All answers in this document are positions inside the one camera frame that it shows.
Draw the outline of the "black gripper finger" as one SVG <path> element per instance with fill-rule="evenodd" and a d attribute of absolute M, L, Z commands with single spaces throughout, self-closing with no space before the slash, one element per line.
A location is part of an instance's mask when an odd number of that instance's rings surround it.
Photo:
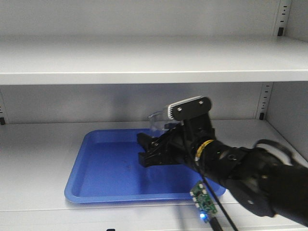
<path fill-rule="evenodd" d="M 166 134 L 161 135 L 160 137 L 152 137 L 145 133 L 137 134 L 137 143 L 146 151 L 154 152 L 162 147 L 168 142 L 168 136 Z"/>
<path fill-rule="evenodd" d="M 171 156 L 162 152 L 141 152 L 138 153 L 138 162 L 143 167 L 177 165 L 178 162 Z"/>

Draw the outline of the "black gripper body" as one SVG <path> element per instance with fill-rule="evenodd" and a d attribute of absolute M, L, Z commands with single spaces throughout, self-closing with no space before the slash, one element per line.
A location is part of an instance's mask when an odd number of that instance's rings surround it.
<path fill-rule="evenodd" d="M 215 129 L 198 127 L 193 133 L 182 125 L 176 125 L 156 138 L 156 160 L 158 165 L 184 164 L 197 168 L 197 151 L 206 141 L 214 140 Z"/>

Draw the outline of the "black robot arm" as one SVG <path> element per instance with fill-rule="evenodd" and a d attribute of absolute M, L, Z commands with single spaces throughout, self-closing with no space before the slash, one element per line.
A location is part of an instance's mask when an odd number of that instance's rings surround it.
<path fill-rule="evenodd" d="M 308 224 L 308 169 L 284 164 L 266 149 L 230 147 L 211 127 L 177 125 L 160 137 L 137 135 L 144 167 L 184 164 L 228 189 L 247 210 L 260 217 L 281 215 Z"/>

